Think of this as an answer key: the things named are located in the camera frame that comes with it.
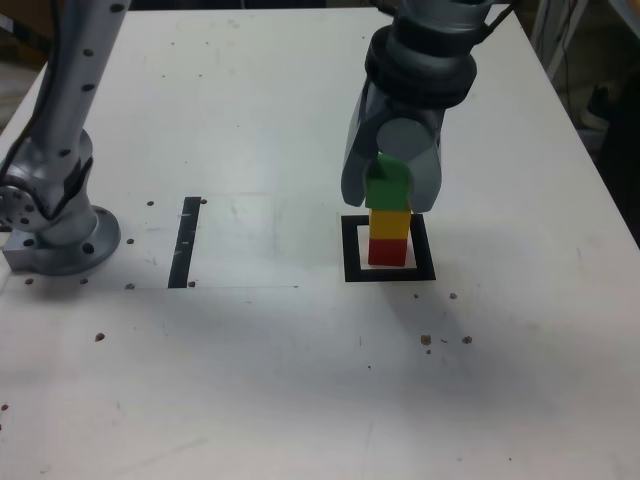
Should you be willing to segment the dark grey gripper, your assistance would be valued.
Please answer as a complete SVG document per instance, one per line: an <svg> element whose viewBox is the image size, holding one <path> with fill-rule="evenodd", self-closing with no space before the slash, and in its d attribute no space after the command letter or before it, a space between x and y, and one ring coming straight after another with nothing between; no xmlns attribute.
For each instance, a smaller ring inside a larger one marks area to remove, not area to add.
<svg viewBox="0 0 640 480"><path fill-rule="evenodd" d="M366 172L379 147L381 153L408 169L411 209L429 212L442 184L438 143L444 111L413 107L375 91L371 83L363 85L349 124L341 173L342 198L347 205L362 205Z"/></svg>

